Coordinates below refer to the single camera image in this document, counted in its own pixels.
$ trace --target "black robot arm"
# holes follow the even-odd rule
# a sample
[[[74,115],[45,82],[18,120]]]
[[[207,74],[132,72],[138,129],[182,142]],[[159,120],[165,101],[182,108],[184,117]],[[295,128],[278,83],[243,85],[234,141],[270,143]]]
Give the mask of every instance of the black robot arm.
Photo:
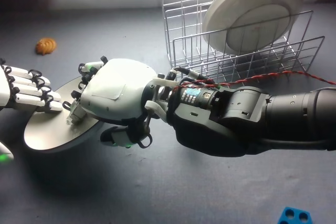
[[[182,145],[213,156],[334,150],[336,89],[273,96],[254,87],[179,87],[167,122]]]

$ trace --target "hole in blue block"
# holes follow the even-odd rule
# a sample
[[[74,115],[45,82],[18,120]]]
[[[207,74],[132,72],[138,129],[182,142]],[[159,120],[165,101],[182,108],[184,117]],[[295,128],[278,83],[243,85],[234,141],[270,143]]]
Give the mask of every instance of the hole in blue block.
[[[287,209],[285,212],[285,215],[288,219],[293,219],[294,218],[294,211],[292,209]]]
[[[300,213],[299,219],[301,222],[306,223],[308,222],[308,215],[305,212]]]

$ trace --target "robotic hand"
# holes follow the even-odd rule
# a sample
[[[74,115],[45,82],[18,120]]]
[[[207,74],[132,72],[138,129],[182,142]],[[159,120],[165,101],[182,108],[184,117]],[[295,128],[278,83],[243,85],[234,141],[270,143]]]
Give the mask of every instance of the robotic hand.
[[[187,75],[174,81],[177,72]],[[272,148],[334,150],[336,89],[273,96],[254,87],[228,89],[193,70],[164,75],[147,65],[105,57],[79,65],[68,121],[84,116],[116,124],[101,134],[107,145],[130,147],[150,135],[151,118],[173,126],[184,146],[214,156],[258,154]]]
[[[41,72],[9,67],[3,59],[0,59],[0,66],[0,110],[62,111],[60,95],[52,91],[50,81]],[[0,162],[8,159],[13,159],[13,155],[0,143]]]

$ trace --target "blue label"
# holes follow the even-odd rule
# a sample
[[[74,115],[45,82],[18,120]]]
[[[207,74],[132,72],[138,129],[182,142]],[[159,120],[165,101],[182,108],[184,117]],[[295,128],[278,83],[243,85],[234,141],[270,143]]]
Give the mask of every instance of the blue label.
[[[200,89],[187,89],[185,94],[197,96],[201,92]]]

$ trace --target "dish rack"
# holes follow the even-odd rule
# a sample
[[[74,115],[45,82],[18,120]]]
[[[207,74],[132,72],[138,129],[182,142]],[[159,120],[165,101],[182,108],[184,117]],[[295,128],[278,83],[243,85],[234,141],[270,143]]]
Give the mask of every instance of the dish rack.
[[[256,74],[279,72],[284,70],[302,70],[311,67],[323,41],[324,36],[305,39],[313,11],[240,27],[202,32],[202,20],[214,0],[162,0],[165,42],[167,56],[171,67],[193,69],[216,82],[233,82]],[[278,24],[283,18],[296,18],[294,24],[272,44],[249,54],[231,55],[214,50],[204,40],[204,36],[226,33],[233,29],[244,29],[250,25],[272,22]]]

